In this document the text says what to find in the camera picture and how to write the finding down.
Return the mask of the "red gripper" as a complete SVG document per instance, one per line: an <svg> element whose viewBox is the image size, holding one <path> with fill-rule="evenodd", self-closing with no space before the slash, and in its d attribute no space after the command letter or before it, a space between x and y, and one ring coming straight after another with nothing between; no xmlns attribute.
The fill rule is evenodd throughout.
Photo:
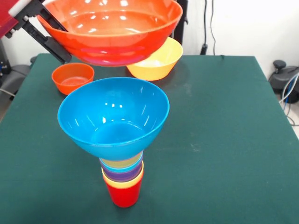
<svg viewBox="0 0 299 224"><path fill-rule="evenodd" d="M29 21L40 15L52 28L68 30L43 5L42 0L2 0L0 2L0 36L11 38L19 29L24 29L60 63L69 63L71 54L53 37L44 36Z"/></svg>

